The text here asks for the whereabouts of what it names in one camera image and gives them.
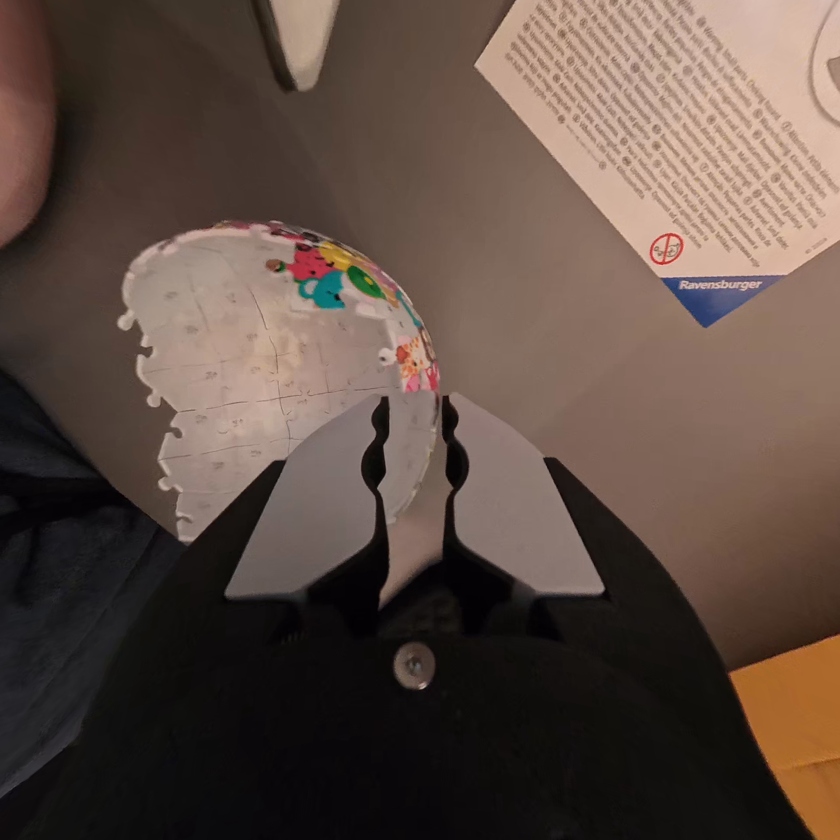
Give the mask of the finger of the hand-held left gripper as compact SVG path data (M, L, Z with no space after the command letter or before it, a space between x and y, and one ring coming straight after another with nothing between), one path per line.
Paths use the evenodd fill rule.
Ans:
M317 84L340 1L254 1L272 73L285 92Z

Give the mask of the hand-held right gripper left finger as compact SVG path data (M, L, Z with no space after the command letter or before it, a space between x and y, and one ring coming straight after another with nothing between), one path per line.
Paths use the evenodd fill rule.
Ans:
M384 527L389 399L368 395L311 433L287 458L225 595L300 600Z

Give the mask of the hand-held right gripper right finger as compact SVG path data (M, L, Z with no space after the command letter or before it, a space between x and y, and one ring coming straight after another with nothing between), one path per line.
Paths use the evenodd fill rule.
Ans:
M546 460L465 396L444 402L447 526L454 546L537 597L604 594Z

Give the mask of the half-built colourful puzzle ball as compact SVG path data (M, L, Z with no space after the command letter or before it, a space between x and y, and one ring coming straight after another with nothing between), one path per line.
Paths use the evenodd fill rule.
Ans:
M440 373L407 293L336 239L271 220L222 222L154 244L122 282L135 370L171 427L159 488L192 543L258 475L320 426L387 396L385 516L415 498L435 446Z

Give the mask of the person's left forearm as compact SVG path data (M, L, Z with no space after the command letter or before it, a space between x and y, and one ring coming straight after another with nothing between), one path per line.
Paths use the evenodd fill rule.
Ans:
M1 2L1 246L42 207L56 137L56 89L43 2Z

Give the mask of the yellow plastic bin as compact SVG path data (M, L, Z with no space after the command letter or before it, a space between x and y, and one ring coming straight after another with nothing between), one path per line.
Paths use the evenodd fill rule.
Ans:
M839 636L730 673L763 756L818 839L839 838Z

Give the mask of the folded paper instruction leaflet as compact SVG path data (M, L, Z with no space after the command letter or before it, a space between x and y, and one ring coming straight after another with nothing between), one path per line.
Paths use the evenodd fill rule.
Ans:
M839 238L838 1L521 1L475 68L702 327Z

